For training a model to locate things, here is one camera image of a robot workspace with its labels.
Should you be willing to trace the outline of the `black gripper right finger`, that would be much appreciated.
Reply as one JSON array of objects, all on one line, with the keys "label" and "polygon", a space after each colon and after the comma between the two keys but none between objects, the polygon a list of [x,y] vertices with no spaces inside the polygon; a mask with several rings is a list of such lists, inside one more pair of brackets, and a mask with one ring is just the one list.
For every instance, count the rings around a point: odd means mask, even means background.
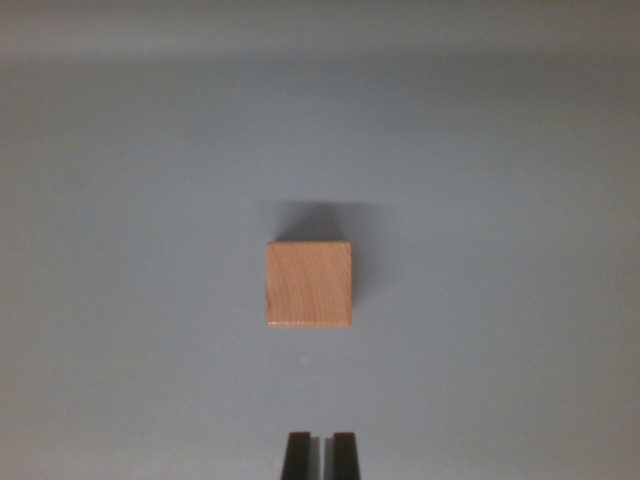
[{"label": "black gripper right finger", "polygon": [[337,432],[324,442],[324,480],[360,480],[356,435]]}]

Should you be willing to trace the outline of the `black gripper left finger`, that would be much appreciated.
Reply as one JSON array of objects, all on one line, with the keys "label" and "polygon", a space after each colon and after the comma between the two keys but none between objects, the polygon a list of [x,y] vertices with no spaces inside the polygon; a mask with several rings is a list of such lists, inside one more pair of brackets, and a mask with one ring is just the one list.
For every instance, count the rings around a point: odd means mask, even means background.
[{"label": "black gripper left finger", "polygon": [[320,441],[310,432],[291,432],[288,436],[281,480],[319,480]]}]

